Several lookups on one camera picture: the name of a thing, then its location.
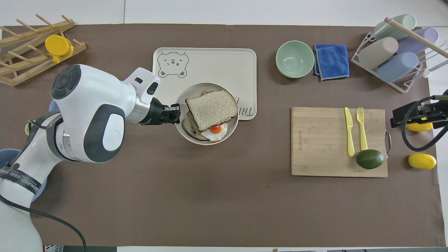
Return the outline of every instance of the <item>egg white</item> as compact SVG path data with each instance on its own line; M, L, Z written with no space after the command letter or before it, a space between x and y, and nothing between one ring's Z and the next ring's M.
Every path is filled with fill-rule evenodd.
M222 126L223 126L223 129L218 134L213 134L210 131L210 129L204 130L203 132L200 132L200 134L203 135L204 137L206 137L207 139L209 139L210 141L214 142L214 143L219 142L219 141L222 140L222 138L227 133L227 123L226 122L223 123Z

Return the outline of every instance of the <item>cup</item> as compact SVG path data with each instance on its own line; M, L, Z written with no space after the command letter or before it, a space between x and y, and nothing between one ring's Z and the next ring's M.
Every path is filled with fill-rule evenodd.
M45 40L45 48L53 55L54 63L59 63L73 54L73 45L70 40L59 35L49 36Z
M394 82L409 73L418 64L413 52L405 52L388 59L379 65L376 73L385 82Z
M366 68L374 69L392 57L397 49L396 39L391 37L380 39L359 52L359 63Z
M392 19L395 22L401 24L402 26L408 28L409 30L414 29L415 26L417 25L417 20L415 19L414 16L412 16L410 14L396 16ZM375 32L377 32L381 27L383 27L386 24L387 24L387 22L383 21L383 22L379 23L378 25L376 25ZM375 35L375 38L377 40L379 40L379 39L383 39L386 37L392 37L396 40L399 40L399 39L403 38L404 36L406 36L406 33L402 32L401 30L399 30L391 25L387 25L377 35Z
M439 39L439 33L432 27L416 30L415 33L422 36L424 39L428 40L431 43L435 43ZM398 41L398 49L396 52L413 52L417 54L419 52L423 52L426 48L428 48L427 45L418 42L416 39L407 35L404 38L400 39L400 41Z

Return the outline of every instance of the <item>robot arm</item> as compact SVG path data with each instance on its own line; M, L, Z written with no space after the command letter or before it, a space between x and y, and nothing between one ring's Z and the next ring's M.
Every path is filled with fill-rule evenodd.
M42 251L29 212L11 202L29 208L57 163L112 159L123 144L125 121L179 123L179 104L168 107L154 97L159 83L159 78L143 68L124 81L86 65L72 65L57 75L51 95L60 111L36 120L23 150L14 162L0 169L2 251Z

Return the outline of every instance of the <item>cutting board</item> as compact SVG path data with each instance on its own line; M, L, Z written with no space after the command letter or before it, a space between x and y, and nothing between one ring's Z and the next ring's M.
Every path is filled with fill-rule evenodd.
M353 118L353 143L360 152L359 123L356 110ZM328 177L388 176L385 146L386 120L382 109L364 109L364 127L367 146L383 153L384 163L375 169L357 165L355 157L347 155L347 127L344 109L304 108L291 109L291 171L293 175Z

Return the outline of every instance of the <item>egg yolk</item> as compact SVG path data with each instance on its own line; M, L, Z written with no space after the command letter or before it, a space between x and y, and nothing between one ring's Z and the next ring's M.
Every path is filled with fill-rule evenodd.
M223 125L218 125L210 128L210 132L213 134L219 134L223 130Z

